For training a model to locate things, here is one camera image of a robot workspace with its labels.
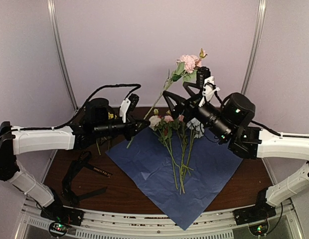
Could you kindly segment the white rose stem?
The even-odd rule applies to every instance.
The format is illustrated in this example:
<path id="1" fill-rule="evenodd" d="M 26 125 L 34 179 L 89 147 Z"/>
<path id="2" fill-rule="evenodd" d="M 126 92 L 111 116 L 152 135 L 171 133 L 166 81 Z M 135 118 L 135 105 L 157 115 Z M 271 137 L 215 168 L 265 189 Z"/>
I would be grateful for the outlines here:
<path id="1" fill-rule="evenodd" d="M 167 149 L 172 163 L 173 177 L 175 187 L 178 190 L 178 182 L 176 178 L 176 167 L 178 167 L 172 151 L 172 135 L 179 128 L 179 120 L 174 119 L 170 114 L 161 116 L 158 109 L 153 110 L 153 115 L 149 118 L 150 128 L 158 137 L 160 143 Z"/>

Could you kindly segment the pink rose stem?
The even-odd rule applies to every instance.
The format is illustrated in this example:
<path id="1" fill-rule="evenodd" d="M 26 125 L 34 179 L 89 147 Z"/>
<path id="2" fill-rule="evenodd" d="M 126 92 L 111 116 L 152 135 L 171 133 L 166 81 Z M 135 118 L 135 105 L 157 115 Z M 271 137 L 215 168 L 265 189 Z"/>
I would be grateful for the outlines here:
<path id="1" fill-rule="evenodd" d="M 179 128 L 177 131 L 174 131 L 172 135 L 172 151 L 174 159 L 178 165 L 178 167 L 176 167 L 178 191 L 180 194 L 185 194 L 185 178 L 182 178 L 182 173 L 188 157 L 190 130 L 186 127 L 187 123 L 182 121 L 182 115 L 179 115 L 179 117 L 174 119 L 179 120 Z"/>

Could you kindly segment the yellow flower bunch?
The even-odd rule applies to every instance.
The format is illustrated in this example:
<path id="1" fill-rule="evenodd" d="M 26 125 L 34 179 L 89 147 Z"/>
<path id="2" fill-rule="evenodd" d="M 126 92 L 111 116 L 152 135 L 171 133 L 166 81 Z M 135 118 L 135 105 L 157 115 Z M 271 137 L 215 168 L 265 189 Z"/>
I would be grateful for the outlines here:
<path id="1" fill-rule="evenodd" d="M 108 112 L 108 126 L 111 126 L 112 123 L 114 122 L 114 120 L 116 119 L 116 114 L 115 113 L 111 113 L 111 112 Z M 113 139 L 112 139 L 112 136 L 105 136 L 104 137 L 105 141 L 108 142 L 108 149 L 111 149 L 112 146 L 113 146 Z"/>

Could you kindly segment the large pink peony stem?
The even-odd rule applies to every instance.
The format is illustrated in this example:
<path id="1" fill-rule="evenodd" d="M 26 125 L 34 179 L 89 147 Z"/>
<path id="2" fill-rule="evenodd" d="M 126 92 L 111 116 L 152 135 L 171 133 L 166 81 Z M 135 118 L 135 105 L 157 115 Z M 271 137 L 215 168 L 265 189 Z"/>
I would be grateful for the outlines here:
<path id="1" fill-rule="evenodd" d="M 167 91 L 169 87 L 178 80 L 182 79 L 183 82 L 190 82 L 194 80 L 197 75 L 197 70 L 202 67 L 202 60 L 207 57 L 206 51 L 201 48 L 199 55 L 181 55 L 176 60 L 176 69 L 172 72 L 168 71 L 168 77 L 164 82 L 163 88 L 158 96 L 158 98 L 153 103 L 152 107 L 148 110 L 144 116 L 144 120 L 148 117 L 150 112 L 155 108 L 156 104 L 163 96 L 163 92 Z"/>

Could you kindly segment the light blue flower stem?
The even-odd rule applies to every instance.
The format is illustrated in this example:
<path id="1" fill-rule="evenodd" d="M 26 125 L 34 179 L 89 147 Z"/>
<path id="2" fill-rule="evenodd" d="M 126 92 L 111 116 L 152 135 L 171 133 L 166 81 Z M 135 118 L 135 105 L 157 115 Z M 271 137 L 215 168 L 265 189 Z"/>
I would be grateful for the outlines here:
<path id="1" fill-rule="evenodd" d="M 196 139 L 202 138 L 204 136 L 204 127 L 203 124 L 196 118 L 193 118 L 190 120 L 186 127 L 190 130 L 190 143 L 189 143 L 189 151 L 188 151 L 188 157 L 185 166 L 183 167 L 183 173 L 182 178 L 185 178 L 185 175 L 188 173 L 191 175 L 191 169 L 189 167 L 190 159 L 191 159 L 191 153 L 192 148 L 194 146 L 194 141 Z"/>

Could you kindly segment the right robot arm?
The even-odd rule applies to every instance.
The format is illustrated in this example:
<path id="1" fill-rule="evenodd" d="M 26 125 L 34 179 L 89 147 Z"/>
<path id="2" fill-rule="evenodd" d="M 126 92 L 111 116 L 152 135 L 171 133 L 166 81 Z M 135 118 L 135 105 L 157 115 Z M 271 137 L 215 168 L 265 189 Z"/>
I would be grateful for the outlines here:
<path id="1" fill-rule="evenodd" d="M 197 84 L 185 82 L 183 87 L 190 97 L 185 99 L 164 91 L 163 97 L 174 118 L 183 115 L 184 121 L 197 119 L 211 131 L 219 144 L 240 158 L 293 158 L 305 160 L 304 165 L 283 181 L 258 193 L 251 208 L 254 219 L 262 219 L 270 209 L 282 201 L 309 188 L 309 134 L 276 132 L 263 124 L 253 122 L 255 105 L 243 94 L 228 95 L 218 109 L 210 103 L 220 90 L 211 78 Z"/>

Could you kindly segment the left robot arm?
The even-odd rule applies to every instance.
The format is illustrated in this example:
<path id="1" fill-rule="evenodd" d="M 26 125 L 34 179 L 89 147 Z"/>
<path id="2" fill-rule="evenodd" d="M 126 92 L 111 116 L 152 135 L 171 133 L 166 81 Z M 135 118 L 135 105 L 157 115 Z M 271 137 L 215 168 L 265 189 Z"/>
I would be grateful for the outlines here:
<path id="1" fill-rule="evenodd" d="M 93 96 L 102 89 L 130 87 L 116 114 L 108 100 L 102 98 L 102 105 L 88 110 Z M 11 183 L 24 194 L 32 197 L 56 221 L 67 216 L 59 197 L 52 189 L 38 182 L 17 162 L 17 155 L 46 150 L 85 149 L 99 140 L 113 139 L 123 135 L 131 140 L 141 130 L 149 126 L 144 119 L 135 119 L 129 113 L 136 107 L 139 97 L 134 92 L 140 84 L 104 85 L 96 89 L 84 102 L 79 112 L 85 111 L 83 123 L 74 123 L 71 118 L 66 123 L 49 127 L 12 126 L 9 121 L 0 125 L 0 180 Z"/>

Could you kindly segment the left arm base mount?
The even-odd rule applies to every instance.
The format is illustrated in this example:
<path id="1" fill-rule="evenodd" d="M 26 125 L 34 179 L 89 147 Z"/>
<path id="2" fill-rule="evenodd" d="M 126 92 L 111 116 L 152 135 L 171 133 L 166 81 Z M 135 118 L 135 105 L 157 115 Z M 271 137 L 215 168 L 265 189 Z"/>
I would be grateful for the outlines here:
<path id="1" fill-rule="evenodd" d="M 48 226 L 48 232 L 53 238 L 65 236 L 73 226 L 81 226 L 84 212 L 82 210 L 68 208 L 64 206 L 42 207 L 37 204 L 41 210 L 40 216 L 51 220 Z"/>

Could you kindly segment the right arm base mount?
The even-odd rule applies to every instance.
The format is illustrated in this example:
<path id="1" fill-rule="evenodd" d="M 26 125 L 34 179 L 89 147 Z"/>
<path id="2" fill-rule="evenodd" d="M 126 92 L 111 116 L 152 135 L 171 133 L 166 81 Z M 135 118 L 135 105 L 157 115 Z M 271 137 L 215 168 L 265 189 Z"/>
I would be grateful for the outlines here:
<path id="1" fill-rule="evenodd" d="M 264 237 L 270 232 L 268 219 L 276 215 L 276 208 L 266 203 L 257 203 L 250 207 L 233 211 L 236 225 L 247 225 L 249 232 L 256 237 Z"/>

